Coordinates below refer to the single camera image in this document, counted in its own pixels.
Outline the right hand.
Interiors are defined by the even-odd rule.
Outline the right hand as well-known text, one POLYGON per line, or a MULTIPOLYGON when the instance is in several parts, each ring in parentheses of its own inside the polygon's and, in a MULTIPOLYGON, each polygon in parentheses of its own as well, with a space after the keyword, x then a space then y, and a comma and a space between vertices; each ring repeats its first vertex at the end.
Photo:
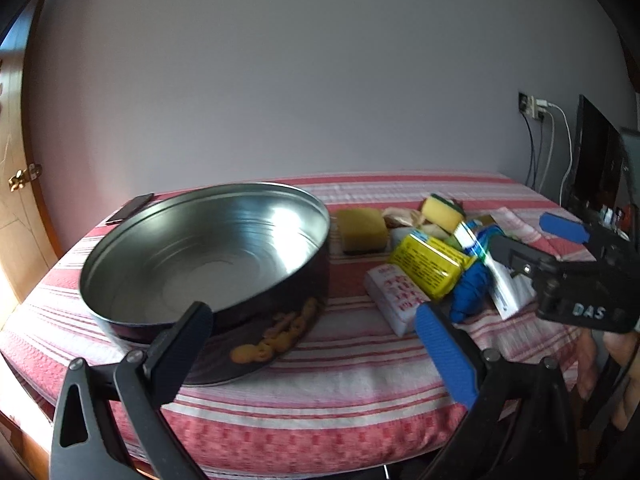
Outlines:
POLYGON ((611 422, 620 431, 627 429, 639 405, 639 334, 597 333, 582 328, 577 339, 577 391, 582 400, 588 400, 597 385, 601 373, 597 364, 600 353, 605 351, 619 367, 613 382, 611 396, 616 401, 610 409, 611 422))

